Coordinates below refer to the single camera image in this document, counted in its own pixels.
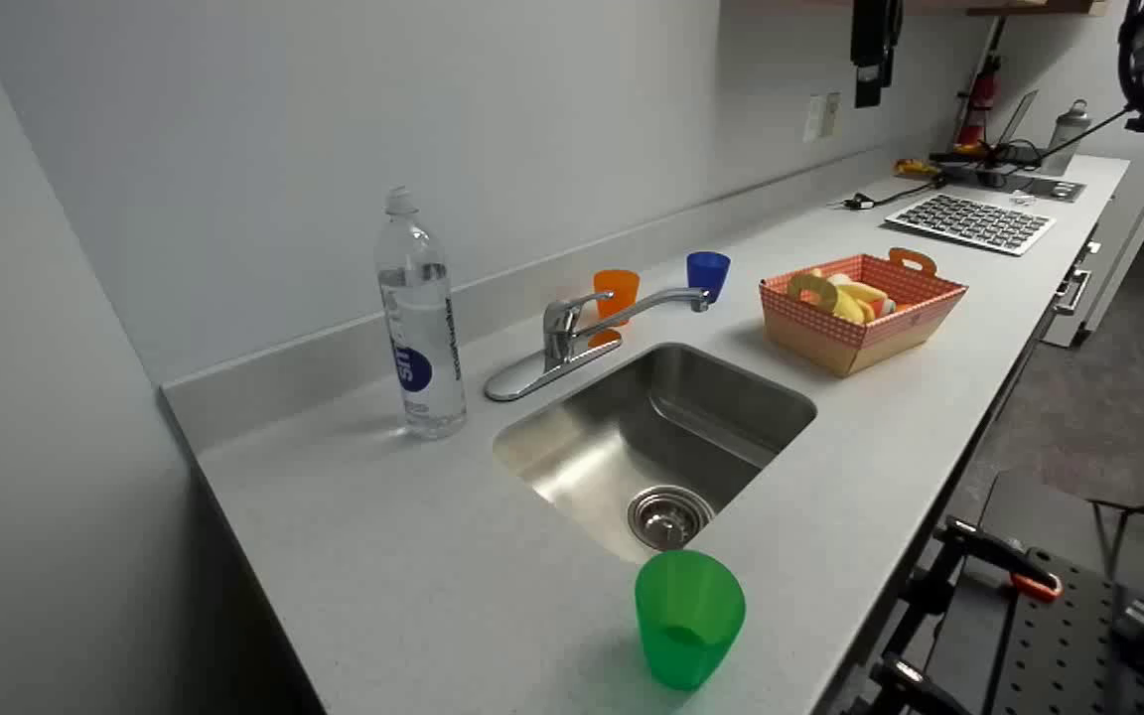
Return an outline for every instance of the plastic cup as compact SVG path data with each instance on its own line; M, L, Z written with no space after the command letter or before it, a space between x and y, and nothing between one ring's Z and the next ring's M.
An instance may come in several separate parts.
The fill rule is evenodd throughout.
M729 652L748 605L716 558L659 551L637 582L637 613L652 678L694 693Z
M728 273L729 273L729 256L716 256L716 251L688 256L688 285L705 289L709 302L723 293Z
M639 273L637 270L597 270L597 289L607 293L607 300L601 300L601 318L621 315L621 310L637 305Z

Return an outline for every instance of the floor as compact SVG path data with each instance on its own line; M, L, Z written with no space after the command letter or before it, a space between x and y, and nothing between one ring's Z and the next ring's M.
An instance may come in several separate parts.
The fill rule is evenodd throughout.
M978 518L1005 469L1030 469L1064 494L1144 505L1144 251L1084 345L1034 345L948 513Z

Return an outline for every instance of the faucet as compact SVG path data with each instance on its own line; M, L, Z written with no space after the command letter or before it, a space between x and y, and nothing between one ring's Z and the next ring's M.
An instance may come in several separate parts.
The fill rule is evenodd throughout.
M621 345L621 339L590 342L597 334L607 334L652 305L688 302L694 315L703 315L716 302L709 289L667 285L667 289L654 289L654 293L630 302L621 315L607 315L607 318L580 327L584 305L601 302L601 300L613 300L613 293L580 293L568 302L548 302L540 315L540 354L527 354L527 358L498 370L483 384L483 399L490 400L520 400L520 399L552 384L554 378L584 370L588 363L597 363Z

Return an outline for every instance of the shelf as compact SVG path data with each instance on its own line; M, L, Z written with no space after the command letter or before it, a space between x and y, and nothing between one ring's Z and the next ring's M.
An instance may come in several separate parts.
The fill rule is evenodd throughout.
M1084 16L1093 0L1050 0L1050 6L983 6L965 7L965 16Z

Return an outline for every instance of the green cup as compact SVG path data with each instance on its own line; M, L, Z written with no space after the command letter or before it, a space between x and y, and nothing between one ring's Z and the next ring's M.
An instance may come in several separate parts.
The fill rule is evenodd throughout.
M654 684L694 693L729 652L743 588L703 551L659 551L637 582L639 641Z

